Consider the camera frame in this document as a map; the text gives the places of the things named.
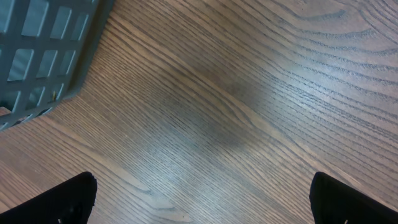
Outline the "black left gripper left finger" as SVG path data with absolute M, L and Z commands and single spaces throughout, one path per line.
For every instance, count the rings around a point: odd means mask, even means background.
M 77 176 L 1 214 L 1 224 L 86 224 L 95 205 L 97 181 L 90 172 Z

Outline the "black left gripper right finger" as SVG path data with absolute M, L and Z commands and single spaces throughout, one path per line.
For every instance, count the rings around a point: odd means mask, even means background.
M 315 173 L 309 199 L 316 224 L 397 224 L 396 211 L 324 172 Z

